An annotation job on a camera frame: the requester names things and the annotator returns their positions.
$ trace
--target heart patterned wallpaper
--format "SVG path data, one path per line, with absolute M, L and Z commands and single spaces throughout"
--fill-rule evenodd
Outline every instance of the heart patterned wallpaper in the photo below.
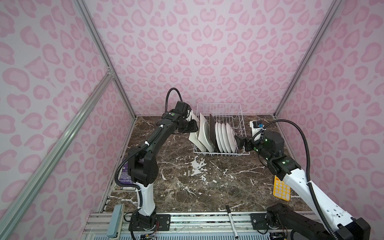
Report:
M 109 187 L 131 123 L 110 83 L 10 240 L 79 239 Z
M 159 115 L 171 87 L 273 113 L 331 0 L 85 2 L 136 114 Z
M 0 218 L 106 73 L 71 0 L 0 1 Z
M 384 236 L 383 12 L 383 1 L 346 1 L 279 116 L 303 129 L 314 182 L 373 240 Z M 283 130 L 305 166 L 301 136 Z

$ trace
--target white plate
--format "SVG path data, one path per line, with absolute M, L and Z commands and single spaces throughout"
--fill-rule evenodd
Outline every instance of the white plate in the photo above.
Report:
M 224 139 L 223 139 L 223 132 L 222 132 L 221 123 L 218 123 L 217 130 L 218 130 L 218 137 L 219 137 L 219 140 L 220 140 L 220 144 L 221 144 L 221 147 L 223 148 L 223 152 L 227 153 L 227 149 L 225 148 L 225 145 L 224 145 Z
M 196 117 L 196 115 L 193 113 L 193 111 L 190 112 L 187 121 L 190 121 L 191 119 L 196 120 L 197 126 L 200 127 L 200 121 Z M 199 130 L 197 132 L 191 132 L 189 134 L 188 140 L 191 141 L 201 152 L 206 152 L 207 149 L 204 147 L 204 145 L 197 139 L 197 136 L 199 135 Z
M 233 131 L 229 123 L 227 123 L 227 135 L 228 135 L 229 145 L 231 146 L 231 150 L 233 153 L 235 153 L 237 148 L 237 144 L 235 140 L 235 132 Z
M 200 113 L 200 132 L 197 139 L 207 148 L 209 152 L 214 152 L 214 144 L 209 139 L 209 123 Z
M 226 126 L 226 124 L 222 124 L 221 125 L 221 131 L 223 133 L 223 140 L 224 140 L 225 148 L 227 149 L 228 153 L 232 153 L 231 145 L 229 144 L 229 141 L 228 141 L 227 126 Z
M 218 123 L 218 122 L 215 123 L 215 136 L 216 136 L 216 141 L 217 141 L 218 149 L 219 149 L 220 152 L 223 152 L 223 147 L 221 146 L 221 143 L 220 143 L 220 137 L 219 137 L 219 135 L 218 135 L 218 125 L 219 125 L 219 124 L 220 124 L 220 123 Z

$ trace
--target marker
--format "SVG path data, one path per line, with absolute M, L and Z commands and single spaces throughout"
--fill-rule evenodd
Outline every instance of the marker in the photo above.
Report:
M 235 228 L 235 223 L 233 222 L 231 210 L 229 209 L 228 205 L 225 205 L 225 208 L 227 209 L 229 221 L 231 222 L 231 226 L 232 226 L 232 229 L 233 229 L 233 233 L 235 234 L 235 238 L 239 238 L 239 235 L 237 234 L 237 231 L 236 231 L 236 228 Z

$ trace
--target black mounting plate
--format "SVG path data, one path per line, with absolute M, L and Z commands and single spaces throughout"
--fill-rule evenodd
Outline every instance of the black mounting plate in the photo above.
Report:
M 265 231 L 267 228 L 270 229 L 266 224 L 265 214 L 250 214 L 250 216 L 251 216 L 251 223 L 252 223 L 253 230 Z
M 170 226 L 170 214 L 156 214 L 156 220 L 159 222 L 158 231 L 169 231 Z M 134 227 L 134 231 L 146 231 L 143 227 L 138 226 Z

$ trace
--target white wire dish rack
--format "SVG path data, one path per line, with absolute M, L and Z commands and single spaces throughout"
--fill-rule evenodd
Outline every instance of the white wire dish rack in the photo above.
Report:
M 200 120 L 200 113 L 210 123 L 209 114 L 212 114 L 215 122 L 229 123 L 235 134 L 246 137 L 243 112 L 240 103 L 197 103 L 196 116 Z M 235 153 L 220 153 L 220 152 L 202 152 L 198 147 L 193 145 L 193 152 L 197 154 L 216 154 L 216 155 L 249 155 L 244 148 L 237 148 Z

